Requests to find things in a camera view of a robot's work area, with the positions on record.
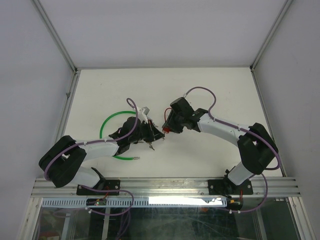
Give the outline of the red cable seal tag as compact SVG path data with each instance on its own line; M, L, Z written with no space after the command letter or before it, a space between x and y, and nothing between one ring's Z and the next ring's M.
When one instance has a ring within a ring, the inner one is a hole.
M171 112L172 108L171 107L167 107L165 110L164 110L164 124L162 126L162 132L164 134L168 134L170 132L170 128L167 126L167 112Z

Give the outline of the green cable bike lock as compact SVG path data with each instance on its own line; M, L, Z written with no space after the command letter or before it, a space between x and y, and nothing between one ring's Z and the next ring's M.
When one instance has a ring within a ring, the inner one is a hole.
M123 114L131 114L131 115L135 115L136 113L134 111L118 111L116 113L111 114L110 116L108 116L104 122L102 123L100 130L99 130L99 138L102 139L103 138L103 132L105 129L106 124L108 123L109 120L111 120L112 118L118 116L118 115L123 115ZM123 156L113 156L115 159L118 160L122 160L122 161L133 161L133 160L139 160L140 157L123 157Z

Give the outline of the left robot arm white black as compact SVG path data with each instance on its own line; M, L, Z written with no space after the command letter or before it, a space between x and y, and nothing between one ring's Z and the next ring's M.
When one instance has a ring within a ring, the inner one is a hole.
M46 180L55 187L68 184L87 186L93 194L106 189L105 177L95 167L84 167L84 161L101 157L117 157L130 149L133 144L153 142L163 139L164 133L153 122L129 117L114 133L107 138L79 142L69 135L60 138L39 160Z

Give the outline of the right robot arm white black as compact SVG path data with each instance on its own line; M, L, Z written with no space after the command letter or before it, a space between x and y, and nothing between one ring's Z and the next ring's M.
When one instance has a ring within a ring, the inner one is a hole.
M274 158L280 160L275 142L260 123L229 123L213 117L208 110L194 110L183 97L173 101L170 108L171 111L162 125L166 133L180 134L187 128L198 133L214 135L238 147L240 163L223 178L223 187L230 194L240 190L242 184L250 177L261 175L265 170L271 171L268 165Z

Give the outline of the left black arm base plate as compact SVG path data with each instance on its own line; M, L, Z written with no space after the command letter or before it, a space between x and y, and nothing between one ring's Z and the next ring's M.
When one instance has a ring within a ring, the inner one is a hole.
M119 190L121 187L121 181L119 179L104 179L100 180L94 187L92 187L93 191L90 189L87 189L83 186L78 185L76 195L77 196L105 196L106 194L108 196L118 196L120 193L117 192L101 192L106 190Z

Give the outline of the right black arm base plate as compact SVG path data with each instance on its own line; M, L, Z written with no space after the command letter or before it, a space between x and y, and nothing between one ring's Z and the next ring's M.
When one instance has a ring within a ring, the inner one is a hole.
M208 193L209 195L220 195L227 198L231 196L253 195L253 187L251 181L245 180L240 185L235 185L225 179L209 179Z

